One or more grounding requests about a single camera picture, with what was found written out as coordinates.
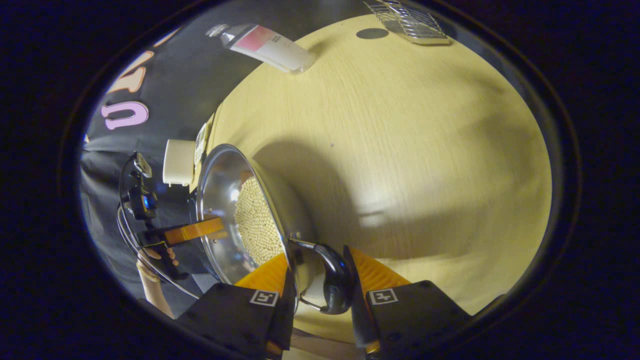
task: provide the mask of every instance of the light wood surface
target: light wood surface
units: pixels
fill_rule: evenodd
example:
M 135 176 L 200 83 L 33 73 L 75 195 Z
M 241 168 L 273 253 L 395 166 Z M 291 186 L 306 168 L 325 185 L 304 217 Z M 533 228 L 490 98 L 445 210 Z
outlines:
M 292 76 L 253 71 L 216 112 L 207 152 L 231 143 L 283 177 L 319 240 L 356 247 L 474 314 L 535 255 L 551 201 L 547 150 L 516 90 L 460 43 L 422 47 L 373 15 L 297 41 L 318 54 Z M 351 315 L 300 304 L 294 326 L 353 341 Z

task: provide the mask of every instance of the black background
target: black background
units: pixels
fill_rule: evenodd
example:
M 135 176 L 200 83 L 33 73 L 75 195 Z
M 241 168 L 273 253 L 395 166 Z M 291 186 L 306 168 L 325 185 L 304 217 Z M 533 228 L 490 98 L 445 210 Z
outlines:
M 506 321 L 451 357 L 638 357 L 637 8 L 622 2 L 449 1 L 548 77 L 576 128 L 579 222 L 550 280 Z M 130 39 L 185 7 L 167 1 L 6 3 L 7 161 L 3 357 L 205 357 L 127 311 L 61 205 L 56 151 L 76 99 Z M 71 179 L 73 174 L 59 174 Z

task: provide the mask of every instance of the white container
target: white container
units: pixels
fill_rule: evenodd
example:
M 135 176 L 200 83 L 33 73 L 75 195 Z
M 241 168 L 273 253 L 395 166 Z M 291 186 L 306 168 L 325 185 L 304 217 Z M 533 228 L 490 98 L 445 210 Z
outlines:
M 222 44 L 239 53 L 251 56 L 284 72 L 299 74 L 307 70 L 314 57 L 298 44 L 256 24 L 229 27 L 216 25 L 207 31 L 209 37 L 220 37 Z

